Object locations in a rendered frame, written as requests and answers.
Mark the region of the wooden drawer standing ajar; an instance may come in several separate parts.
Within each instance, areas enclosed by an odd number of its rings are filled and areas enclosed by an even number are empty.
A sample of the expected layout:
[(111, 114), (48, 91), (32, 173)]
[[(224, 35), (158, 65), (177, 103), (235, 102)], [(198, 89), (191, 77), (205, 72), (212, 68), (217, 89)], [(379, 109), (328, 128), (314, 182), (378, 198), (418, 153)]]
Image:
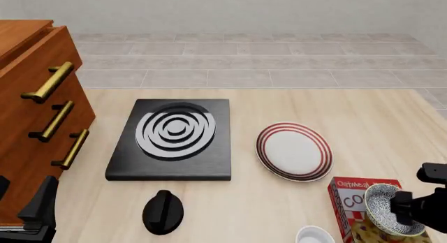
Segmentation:
[[(35, 92), (52, 73), (48, 68), (65, 62), (74, 65), (72, 73), (43, 104), (20, 95)], [(47, 29), (45, 35), (0, 70), (0, 119), (36, 114), (44, 105), (74, 102), (84, 108), (88, 100), (76, 77), (82, 61), (67, 27)]]

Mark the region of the small white bowl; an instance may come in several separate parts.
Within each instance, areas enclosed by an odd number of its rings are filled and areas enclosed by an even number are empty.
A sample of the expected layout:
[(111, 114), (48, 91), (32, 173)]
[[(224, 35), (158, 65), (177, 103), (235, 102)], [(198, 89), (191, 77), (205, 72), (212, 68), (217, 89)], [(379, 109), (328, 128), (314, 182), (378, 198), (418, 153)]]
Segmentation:
[(294, 243), (343, 243), (343, 241), (321, 227), (303, 226), (297, 232)]

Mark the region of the black patterned bowl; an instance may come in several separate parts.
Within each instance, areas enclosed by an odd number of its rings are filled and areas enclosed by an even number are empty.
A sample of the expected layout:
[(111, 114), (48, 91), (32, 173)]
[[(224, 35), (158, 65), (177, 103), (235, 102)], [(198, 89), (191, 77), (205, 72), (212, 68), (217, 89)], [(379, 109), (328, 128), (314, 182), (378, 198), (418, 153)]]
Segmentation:
[(406, 226), (397, 221), (391, 212), (390, 201), (401, 188), (390, 184), (374, 184), (365, 192), (366, 213), (370, 221), (383, 232), (392, 236), (415, 237), (425, 232), (425, 226), (410, 221)]

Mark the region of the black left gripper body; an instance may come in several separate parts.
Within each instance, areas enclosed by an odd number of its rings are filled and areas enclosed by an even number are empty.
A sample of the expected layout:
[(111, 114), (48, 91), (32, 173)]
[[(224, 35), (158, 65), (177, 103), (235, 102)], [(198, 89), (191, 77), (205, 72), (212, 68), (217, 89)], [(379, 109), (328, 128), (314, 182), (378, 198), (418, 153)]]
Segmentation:
[(0, 225), (0, 243), (52, 243), (56, 223), (28, 222)]

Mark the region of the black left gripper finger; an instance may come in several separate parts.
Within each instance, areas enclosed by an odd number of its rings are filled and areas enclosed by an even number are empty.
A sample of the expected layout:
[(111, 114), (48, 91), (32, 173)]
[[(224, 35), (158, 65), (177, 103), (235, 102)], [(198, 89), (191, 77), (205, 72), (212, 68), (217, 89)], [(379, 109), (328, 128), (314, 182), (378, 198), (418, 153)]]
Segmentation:
[(30, 202), (18, 213), (24, 222), (24, 228), (56, 228), (55, 199), (58, 179), (47, 176)]
[(0, 200), (5, 196), (9, 186), (10, 181), (3, 175), (0, 175)]

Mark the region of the round black stove knob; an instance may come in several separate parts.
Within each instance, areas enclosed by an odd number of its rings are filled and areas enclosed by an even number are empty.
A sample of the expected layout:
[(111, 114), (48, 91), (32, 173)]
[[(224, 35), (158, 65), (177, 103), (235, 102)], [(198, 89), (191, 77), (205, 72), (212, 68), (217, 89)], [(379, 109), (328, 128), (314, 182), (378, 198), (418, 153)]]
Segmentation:
[(142, 222), (155, 235), (167, 235), (176, 230), (184, 218), (182, 201), (168, 190), (160, 190), (145, 205)]

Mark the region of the wooden drawer, shut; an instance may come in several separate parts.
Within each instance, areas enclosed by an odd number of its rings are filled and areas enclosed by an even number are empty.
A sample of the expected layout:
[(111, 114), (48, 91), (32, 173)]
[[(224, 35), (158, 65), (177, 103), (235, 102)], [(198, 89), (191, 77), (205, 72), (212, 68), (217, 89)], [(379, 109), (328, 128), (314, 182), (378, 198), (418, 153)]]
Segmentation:
[[(88, 129), (95, 114), (75, 73), (71, 73), (43, 103), (21, 98), (26, 91), (35, 91), (50, 76), (26, 79), (16, 75), (0, 78), (0, 161), (34, 159), (39, 153), (52, 154), (52, 160), (64, 156), (73, 143), (70, 133)], [(48, 138), (29, 137), (42, 133), (59, 114), (52, 106), (72, 102), (71, 111), (59, 122)]]
[(48, 117), (16, 130), (0, 129), (0, 175), (10, 182), (0, 199), (0, 224), (21, 223), (17, 214), (33, 198), (43, 180), (48, 175), (62, 174), (62, 169), (51, 162), (65, 159), (76, 141), (70, 134), (88, 129), (94, 119), (92, 113), (69, 115), (49, 142), (29, 137), (30, 132), (45, 128)]

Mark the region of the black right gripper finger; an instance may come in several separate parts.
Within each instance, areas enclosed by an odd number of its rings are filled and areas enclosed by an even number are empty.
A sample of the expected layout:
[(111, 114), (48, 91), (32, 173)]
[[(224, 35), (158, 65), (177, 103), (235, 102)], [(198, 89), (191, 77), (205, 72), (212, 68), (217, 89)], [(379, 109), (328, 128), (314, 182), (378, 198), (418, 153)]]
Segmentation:
[(407, 191), (397, 191), (393, 198), (393, 207), (410, 207), (413, 200), (413, 193)]
[(413, 225), (413, 219), (408, 207), (390, 207), (390, 211), (395, 214), (398, 223), (405, 226)]

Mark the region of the red cookies box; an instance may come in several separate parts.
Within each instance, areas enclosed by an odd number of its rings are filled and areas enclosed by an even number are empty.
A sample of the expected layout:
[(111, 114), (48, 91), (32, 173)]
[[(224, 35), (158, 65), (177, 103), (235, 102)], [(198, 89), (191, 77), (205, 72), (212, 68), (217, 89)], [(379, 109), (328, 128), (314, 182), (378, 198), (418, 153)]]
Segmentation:
[(365, 191), (373, 184), (390, 184), (400, 188), (396, 179), (333, 177), (328, 193), (343, 243), (432, 243), (424, 232), (415, 237), (392, 236), (379, 230), (366, 213)]

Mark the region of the flat black stove plate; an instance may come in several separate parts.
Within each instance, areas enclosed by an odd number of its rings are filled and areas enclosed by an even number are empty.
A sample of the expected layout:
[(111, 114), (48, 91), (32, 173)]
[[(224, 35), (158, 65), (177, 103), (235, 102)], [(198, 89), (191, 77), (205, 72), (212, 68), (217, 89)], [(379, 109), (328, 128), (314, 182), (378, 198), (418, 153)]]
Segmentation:
[(231, 180), (230, 101), (136, 100), (105, 178), (109, 181)]

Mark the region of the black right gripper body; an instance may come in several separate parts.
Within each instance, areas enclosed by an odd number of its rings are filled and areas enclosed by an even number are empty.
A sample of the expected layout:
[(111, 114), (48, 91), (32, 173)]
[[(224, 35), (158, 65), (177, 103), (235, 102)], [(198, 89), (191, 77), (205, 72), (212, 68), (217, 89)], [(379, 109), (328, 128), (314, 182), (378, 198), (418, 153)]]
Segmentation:
[(413, 221), (422, 223), (424, 226), (431, 228), (430, 216), (431, 209), (429, 208), (432, 199), (432, 194), (428, 196), (421, 196), (410, 201), (410, 217)]

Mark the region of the white plate with red rings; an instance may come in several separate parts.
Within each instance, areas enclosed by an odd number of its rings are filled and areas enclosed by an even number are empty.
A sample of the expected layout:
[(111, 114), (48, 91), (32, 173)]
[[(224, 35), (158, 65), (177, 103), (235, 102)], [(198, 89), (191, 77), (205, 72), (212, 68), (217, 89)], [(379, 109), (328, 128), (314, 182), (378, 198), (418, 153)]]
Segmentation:
[(334, 165), (334, 154), (314, 129), (293, 122), (273, 123), (256, 138), (255, 152), (271, 173), (292, 182), (313, 182)]

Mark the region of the wooden cabinet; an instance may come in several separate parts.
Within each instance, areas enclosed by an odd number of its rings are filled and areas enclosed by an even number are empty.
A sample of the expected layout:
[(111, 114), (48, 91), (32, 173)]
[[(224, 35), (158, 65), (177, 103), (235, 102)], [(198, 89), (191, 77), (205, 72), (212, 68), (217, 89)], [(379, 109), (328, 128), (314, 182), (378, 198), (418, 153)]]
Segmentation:
[(39, 41), (52, 20), (0, 20), (0, 70)]

